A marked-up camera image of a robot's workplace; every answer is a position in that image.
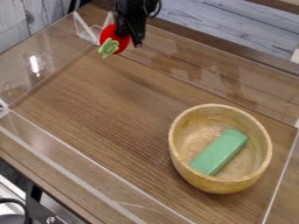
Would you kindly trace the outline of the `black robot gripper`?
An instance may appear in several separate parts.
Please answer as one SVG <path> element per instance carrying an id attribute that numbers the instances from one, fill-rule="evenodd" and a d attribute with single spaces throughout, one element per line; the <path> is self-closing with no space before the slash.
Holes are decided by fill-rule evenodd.
<path id="1" fill-rule="evenodd" d="M 162 0 L 117 0 L 115 33 L 119 37 L 125 37 L 131 32 L 135 47 L 143 45 L 146 38 L 146 20 L 142 18 L 155 18 L 162 10 L 162 6 Z"/>

